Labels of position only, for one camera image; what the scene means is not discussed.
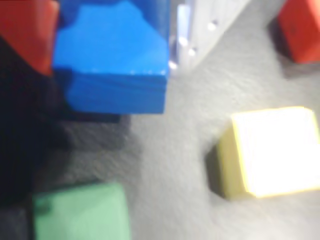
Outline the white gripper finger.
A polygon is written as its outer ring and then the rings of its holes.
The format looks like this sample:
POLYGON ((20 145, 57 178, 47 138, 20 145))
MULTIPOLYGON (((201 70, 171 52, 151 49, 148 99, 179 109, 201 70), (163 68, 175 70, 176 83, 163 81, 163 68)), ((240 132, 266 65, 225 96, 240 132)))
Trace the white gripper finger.
POLYGON ((171 73, 189 73, 213 50, 249 0, 186 0, 176 10, 169 38, 171 73))

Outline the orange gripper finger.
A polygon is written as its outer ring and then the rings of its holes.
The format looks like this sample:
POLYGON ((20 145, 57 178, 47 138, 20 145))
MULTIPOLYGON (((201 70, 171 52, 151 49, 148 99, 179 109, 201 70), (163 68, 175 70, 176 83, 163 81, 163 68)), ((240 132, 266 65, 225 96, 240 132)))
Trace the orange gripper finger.
POLYGON ((0 36, 34 70, 52 74, 60 4, 56 0, 2 0, 0 36))

